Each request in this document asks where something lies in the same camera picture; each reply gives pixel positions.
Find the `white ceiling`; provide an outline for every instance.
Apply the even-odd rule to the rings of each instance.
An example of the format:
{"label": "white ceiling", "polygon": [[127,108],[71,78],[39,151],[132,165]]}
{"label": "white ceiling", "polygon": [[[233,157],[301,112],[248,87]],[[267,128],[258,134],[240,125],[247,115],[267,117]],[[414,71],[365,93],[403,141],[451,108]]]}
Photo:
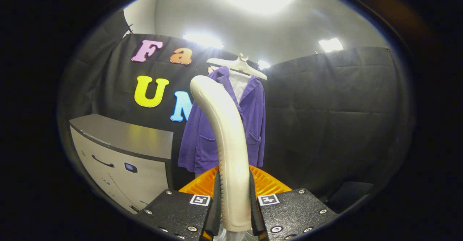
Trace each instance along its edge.
{"label": "white ceiling", "polygon": [[293,0],[273,15],[259,15],[227,0],[137,0],[124,9],[135,33],[206,33],[223,50],[277,64],[323,52],[318,41],[338,38],[344,48],[389,47],[379,31],[340,0]]}

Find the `jacket pocket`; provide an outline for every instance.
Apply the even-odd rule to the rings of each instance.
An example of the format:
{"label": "jacket pocket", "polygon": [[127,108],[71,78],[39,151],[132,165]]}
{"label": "jacket pocket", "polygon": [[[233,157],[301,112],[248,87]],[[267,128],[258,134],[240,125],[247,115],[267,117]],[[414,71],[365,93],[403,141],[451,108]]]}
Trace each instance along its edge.
{"label": "jacket pocket", "polygon": [[250,132],[246,132],[245,136],[246,136],[246,145],[248,147],[249,165],[252,165],[255,167],[258,164],[261,137],[260,135],[255,137]]}
{"label": "jacket pocket", "polygon": [[198,136],[199,142],[199,160],[201,161],[218,161],[217,142],[215,139],[209,139]]}

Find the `letter u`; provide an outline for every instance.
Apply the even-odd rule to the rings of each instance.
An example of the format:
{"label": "letter u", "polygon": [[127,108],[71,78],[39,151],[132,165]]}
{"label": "letter u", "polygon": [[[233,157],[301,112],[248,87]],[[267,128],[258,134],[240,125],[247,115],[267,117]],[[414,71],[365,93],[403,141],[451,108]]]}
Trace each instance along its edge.
{"label": "letter u", "polygon": [[161,103],[162,96],[164,95],[164,89],[169,84],[169,80],[158,78],[156,79],[157,88],[153,99],[146,98],[146,90],[148,89],[149,83],[153,81],[153,78],[149,76],[137,77],[137,88],[135,89],[135,101],[140,106],[154,107]]}

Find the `pink letter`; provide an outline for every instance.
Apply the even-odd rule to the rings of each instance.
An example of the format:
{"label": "pink letter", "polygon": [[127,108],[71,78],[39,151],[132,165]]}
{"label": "pink letter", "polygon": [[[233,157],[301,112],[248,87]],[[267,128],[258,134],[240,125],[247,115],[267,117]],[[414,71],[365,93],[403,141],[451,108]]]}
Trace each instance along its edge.
{"label": "pink letter", "polygon": [[145,62],[145,54],[148,53],[148,56],[151,56],[157,48],[162,48],[163,43],[161,41],[151,41],[151,40],[143,40],[143,45],[140,47],[137,54],[132,57],[132,61],[135,62]]}

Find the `black backdrop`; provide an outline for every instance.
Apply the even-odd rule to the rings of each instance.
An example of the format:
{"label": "black backdrop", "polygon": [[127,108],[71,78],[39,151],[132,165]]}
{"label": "black backdrop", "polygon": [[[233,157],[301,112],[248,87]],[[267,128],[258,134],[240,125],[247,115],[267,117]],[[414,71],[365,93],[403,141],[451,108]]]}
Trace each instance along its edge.
{"label": "black backdrop", "polygon": [[382,188],[405,157],[410,85],[388,48],[320,53],[273,65],[264,169],[327,198],[344,181]]}
{"label": "black backdrop", "polygon": [[[225,50],[165,35],[128,34],[122,38],[127,28],[123,12],[112,15],[101,28],[94,30],[66,67],[58,101],[61,138],[69,159],[81,175],[89,180],[72,145],[68,120],[88,114],[100,114],[130,124],[174,132],[172,187],[178,190],[195,177],[193,173],[177,166],[186,120],[170,120],[177,102],[174,93],[186,91],[193,101],[190,81],[194,76],[208,75],[206,60],[234,60],[238,56]],[[146,56],[145,62],[134,62],[131,59],[143,40],[162,41],[163,46],[156,49],[150,57]],[[192,63],[171,63],[169,58],[177,48],[191,49]],[[248,64],[256,68],[255,63],[248,61]],[[150,76],[153,79],[146,91],[147,98],[154,97],[157,78],[169,80],[158,106],[148,108],[136,103],[134,93],[138,76]],[[262,84],[265,89],[266,81],[262,81]],[[95,191],[101,193],[90,182]]]}

